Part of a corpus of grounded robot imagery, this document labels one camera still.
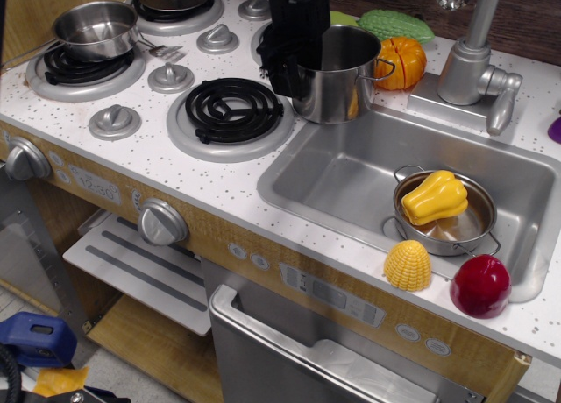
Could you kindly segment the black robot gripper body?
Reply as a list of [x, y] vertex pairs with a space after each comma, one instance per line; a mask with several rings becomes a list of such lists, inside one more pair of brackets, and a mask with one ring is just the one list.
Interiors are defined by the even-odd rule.
[[261, 73], [279, 95], [302, 96], [298, 55], [330, 27], [330, 0], [269, 0], [272, 23], [257, 47]]

